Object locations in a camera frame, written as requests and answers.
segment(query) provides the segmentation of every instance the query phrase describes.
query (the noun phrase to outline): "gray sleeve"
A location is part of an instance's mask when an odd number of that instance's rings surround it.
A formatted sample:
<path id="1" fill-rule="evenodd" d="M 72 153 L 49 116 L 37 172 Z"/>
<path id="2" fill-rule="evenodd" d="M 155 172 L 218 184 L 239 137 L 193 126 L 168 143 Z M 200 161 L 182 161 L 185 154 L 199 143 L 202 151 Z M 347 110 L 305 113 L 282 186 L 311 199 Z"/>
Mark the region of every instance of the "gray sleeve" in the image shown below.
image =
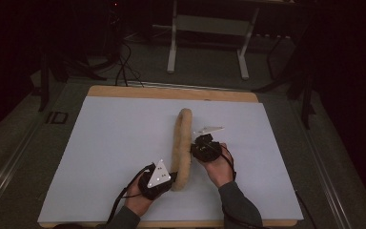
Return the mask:
<path id="1" fill-rule="evenodd" d="M 135 229 L 141 218 L 128 207 L 123 206 L 106 229 Z"/>
<path id="2" fill-rule="evenodd" d="M 255 226 L 262 226 L 262 219 L 259 211 L 240 191 L 236 182 L 232 181 L 222 185 L 218 189 L 221 196 L 222 206 L 225 211 L 235 219 L 239 219 Z M 244 228 L 232 221 L 224 218 L 224 228 L 236 229 Z"/>

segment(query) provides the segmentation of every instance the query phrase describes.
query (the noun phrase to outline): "table leg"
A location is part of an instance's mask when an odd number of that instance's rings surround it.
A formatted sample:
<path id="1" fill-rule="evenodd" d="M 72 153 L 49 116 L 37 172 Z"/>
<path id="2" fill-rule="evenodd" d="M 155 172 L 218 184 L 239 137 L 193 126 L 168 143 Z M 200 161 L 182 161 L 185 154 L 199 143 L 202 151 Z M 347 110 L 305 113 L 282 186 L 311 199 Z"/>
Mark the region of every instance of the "table leg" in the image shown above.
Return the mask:
<path id="1" fill-rule="evenodd" d="M 246 66 L 246 60 L 245 60 L 245 53 L 246 50 L 248 49 L 248 44 L 252 37 L 252 32 L 254 30 L 254 24 L 256 22 L 258 13 L 259 8 L 254 9 L 254 15 L 252 16 L 252 21 L 249 22 L 249 26 L 245 34 L 245 41 L 243 42 L 242 48 L 240 50 L 237 50 L 237 59 L 239 61 L 240 74 L 242 76 L 242 79 L 244 80 L 249 79 L 248 67 Z"/>
<path id="2" fill-rule="evenodd" d="M 169 51 L 168 73 L 174 73 L 174 62 L 176 61 L 176 17 L 177 17 L 177 0 L 173 0 L 173 18 L 172 18 L 172 44 Z"/>

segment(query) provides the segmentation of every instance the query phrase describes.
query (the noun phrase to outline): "hand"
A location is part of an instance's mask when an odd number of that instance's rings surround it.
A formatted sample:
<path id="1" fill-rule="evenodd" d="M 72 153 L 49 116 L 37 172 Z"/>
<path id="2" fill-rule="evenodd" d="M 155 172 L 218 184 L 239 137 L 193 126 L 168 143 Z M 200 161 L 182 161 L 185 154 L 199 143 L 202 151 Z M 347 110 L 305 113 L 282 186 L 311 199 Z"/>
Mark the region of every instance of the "hand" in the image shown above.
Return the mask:
<path id="1" fill-rule="evenodd" d="M 141 191 L 138 188 L 138 180 L 142 177 L 142 174 L 135 179 L 130 188 L 127 190 L 127 196 L 135 196 L 133 198 L 126 198 L 124 202 L 124 206 L 128 207 L 134 213 L 136 213 L 139 217 L 144 216 L 144 214 L 148 211 L 153 200 L 149 200 L 142 195 L 139 195 Z"/>
<path id="2" fill-rule="evenodd" d="M 233 158 L 226 149 L 227 144 L 221 143 L 220 145 L 222 154 L 232 163 Z M 208 176 L 217 188 L 234 180 L 233 170 L 222 156 L 211 162 L 198 162 L 207 170 Z"/>

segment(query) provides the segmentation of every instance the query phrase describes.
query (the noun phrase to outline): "dark background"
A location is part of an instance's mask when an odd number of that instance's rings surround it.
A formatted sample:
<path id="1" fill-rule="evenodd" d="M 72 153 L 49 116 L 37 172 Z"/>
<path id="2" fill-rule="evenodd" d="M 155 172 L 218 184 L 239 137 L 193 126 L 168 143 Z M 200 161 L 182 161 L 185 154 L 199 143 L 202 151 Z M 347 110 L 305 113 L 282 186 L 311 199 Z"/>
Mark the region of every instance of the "dark background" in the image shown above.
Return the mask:
<path id="1" fill-rule="evenodd" d="M 314 88 L 366 187 L 366 1 L 325 4 L 336 8 L 319 15 L 315 33 L 305 41 L 315 62 Z M 33 26 L 50 12 L 44 6 L 42 1 L 0 1 L 0 121 L 33 89 L 29 77 L 40 68 Z M 151 27 L 143 18 L 171 24 L 172 1 L 132 0 L 126 6 L 131 25 L 148 36 Z M 269 14 L 264 16 L 269 25 Z"/>

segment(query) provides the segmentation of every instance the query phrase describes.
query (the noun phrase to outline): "white paper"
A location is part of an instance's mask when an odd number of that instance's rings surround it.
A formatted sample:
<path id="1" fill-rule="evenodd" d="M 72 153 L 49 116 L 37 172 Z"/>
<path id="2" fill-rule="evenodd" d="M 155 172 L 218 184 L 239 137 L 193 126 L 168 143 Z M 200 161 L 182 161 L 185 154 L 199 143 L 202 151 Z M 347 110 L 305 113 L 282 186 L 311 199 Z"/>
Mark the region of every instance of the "white paper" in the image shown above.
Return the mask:
<path id="1" fill-rule="evenodd" d="M 159 159 L 170 168 L 173 126 L 183 108 L 193 112 L 193 130 L 225 128 L 213 140 L 227 143 L 236 182 L 263 219 L 303 219 L 262 104 L 88 96 L 38 222 L 106 221 L 139 170 Z M 162 195 L 142 218 L 218 219 L 219 194 L 195 159 L 185 189 Z"/>

